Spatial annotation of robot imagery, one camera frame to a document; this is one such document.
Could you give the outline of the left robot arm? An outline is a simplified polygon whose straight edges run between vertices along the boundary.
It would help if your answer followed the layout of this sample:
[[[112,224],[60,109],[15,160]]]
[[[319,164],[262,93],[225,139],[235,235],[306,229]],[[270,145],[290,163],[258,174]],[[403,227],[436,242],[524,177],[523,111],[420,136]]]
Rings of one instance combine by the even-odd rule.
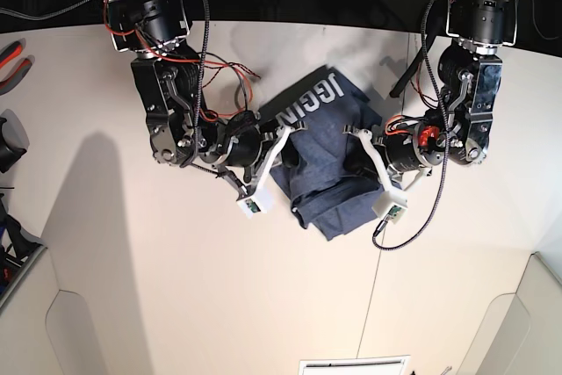
[[[429,49],[439,32],[451,43],[440,55],[432,82],[443,84],[436,105],[420,117],[395,116],[368,145],[380,154],[377,167],[366,151],[349,154],[344,168],[360,177],[393,181],[410,171],[430,170],[449,160],[471,166],[485,160],[495,97],[501,86],[500,47],[512,47],[517,35],[518,0],[433,0],[423,17],[423,46],[392,90],[427,67]]]

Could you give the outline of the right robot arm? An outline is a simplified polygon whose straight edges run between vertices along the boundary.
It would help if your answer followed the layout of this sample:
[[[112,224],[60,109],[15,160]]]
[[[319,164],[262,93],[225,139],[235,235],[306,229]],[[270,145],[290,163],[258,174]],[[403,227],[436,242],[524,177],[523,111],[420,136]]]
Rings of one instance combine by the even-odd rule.
[[[302,124],[265,123],[249,108],[249,70],[208,51],[208,0],[104,0],[104,26],[115,49],[136,55],[135,87],[146,112],[150,147],[158,163],[226,179],[240,198],[260,191]],[[243,100],[220,114],[205,101],[205,71],[235,72]]]

